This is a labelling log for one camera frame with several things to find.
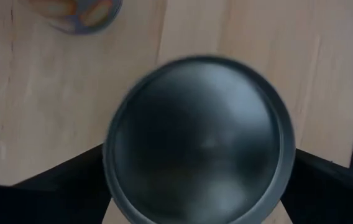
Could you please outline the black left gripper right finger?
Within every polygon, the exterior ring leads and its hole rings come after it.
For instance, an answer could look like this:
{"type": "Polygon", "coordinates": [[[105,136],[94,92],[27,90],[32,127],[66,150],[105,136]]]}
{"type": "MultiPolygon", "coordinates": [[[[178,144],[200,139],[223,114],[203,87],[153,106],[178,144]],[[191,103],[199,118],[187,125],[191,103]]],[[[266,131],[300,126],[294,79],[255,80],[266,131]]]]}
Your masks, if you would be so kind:
{"type": "Polygon", "coordinates": [[[281,202],[293,223],[353,224],[353,170],[297,149],[281,202]]]}

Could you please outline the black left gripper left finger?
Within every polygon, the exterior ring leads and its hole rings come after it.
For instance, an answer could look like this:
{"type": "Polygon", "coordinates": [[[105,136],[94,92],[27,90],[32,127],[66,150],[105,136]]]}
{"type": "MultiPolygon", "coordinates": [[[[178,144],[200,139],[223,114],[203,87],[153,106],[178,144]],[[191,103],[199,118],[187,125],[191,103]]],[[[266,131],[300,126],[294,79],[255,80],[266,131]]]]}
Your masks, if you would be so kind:
{"type": "Polygon", "coordinates": [[[110,201],[96,146],[15,185],[0,185],[0,223],[101,223],[110,201]]]}

